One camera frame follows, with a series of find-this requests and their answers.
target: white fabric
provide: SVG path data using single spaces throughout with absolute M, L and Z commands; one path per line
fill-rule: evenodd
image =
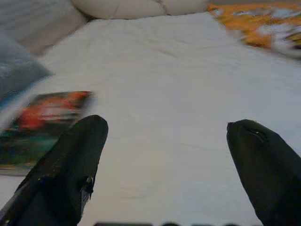
M 183 15 L 204 12 L 208 6 L 208 0 L 72 0 L 72 2 L 81 11 L 100 19 Z
M 28 95 L 92 90 L 87 115 L 109 123 L 80 226 L 260 225 L 227 146 L 227 123 L 256 120 L 301 154 L 300 63 L 236 43 L 207 13 L 96 20 L 41 61 L 56 76 Z M 16 187 L 11 180 L 0 177 L 1 204 Z

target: blanket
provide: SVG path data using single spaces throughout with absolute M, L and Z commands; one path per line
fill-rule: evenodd
M 301 6 L 297 4 L 211 4 L 208 11 L 247 45 L 301 57 Z

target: white pillow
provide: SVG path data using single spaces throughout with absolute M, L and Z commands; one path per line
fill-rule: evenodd
M 137 19 L 207 10 L 208 0 L 72 0 L 84 13 L 100 19 Z

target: fabric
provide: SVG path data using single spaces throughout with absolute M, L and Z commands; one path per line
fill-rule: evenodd
M 1 0 L 0 29 L 21 41 L 73 10 L 69 0 Z
M 208 0 L 72 0 L 88 15 L 101 19 L 182 15 L 204 12 Z
M 0 32 L 0 101 L 48 75 L 23 47 Z
M 40 93 L 90 90 L 84 116 L 109 124 L 92 199 L 79 226 L 261 225 L 226 140 L 229 121 L 256 120 L 301 154 L 300 62 L 242 46 L 205 12 L 95 20 L 40 61 Z M 0 122 L 21 104 L 1 111 Z M 0 177 L 0 205 L 16 188 Z
M 208 11 L 247 45 L 301 57 L 301 7 L 297 4 L 210 5 Z

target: colorful magazine cover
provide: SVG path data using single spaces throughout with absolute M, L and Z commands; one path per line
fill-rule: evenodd
M 36 96 L 0 134 L 0 174 L 26 175 L 80 119 L 90 97 L 88 91 Z

